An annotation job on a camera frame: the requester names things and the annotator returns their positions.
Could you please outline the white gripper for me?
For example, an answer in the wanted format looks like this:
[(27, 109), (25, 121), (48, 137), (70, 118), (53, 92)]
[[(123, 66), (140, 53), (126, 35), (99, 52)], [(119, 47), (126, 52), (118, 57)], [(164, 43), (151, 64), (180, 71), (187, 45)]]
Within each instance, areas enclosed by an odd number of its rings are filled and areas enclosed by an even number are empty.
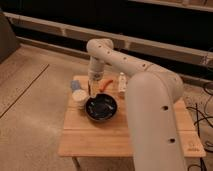
[(104, 62), (95, 57), (90, 58), (88, 68), (88, 91), (91, 98), (95, 98), (99, 93), (99, 80), (102, 79), (104, 73)]

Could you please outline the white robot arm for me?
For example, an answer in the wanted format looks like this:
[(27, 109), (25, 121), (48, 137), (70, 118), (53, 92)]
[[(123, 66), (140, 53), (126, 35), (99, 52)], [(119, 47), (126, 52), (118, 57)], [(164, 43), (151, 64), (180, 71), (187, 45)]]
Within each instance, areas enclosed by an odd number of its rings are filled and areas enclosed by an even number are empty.
[(180, 76), (116, 51), (110, 39), (91, 39), (86, 49), (91, 81), (102, 79), (106, 63), (129, 77), (125, 104), (135, 171), (187, 171), (174, 111), (183, 94)]

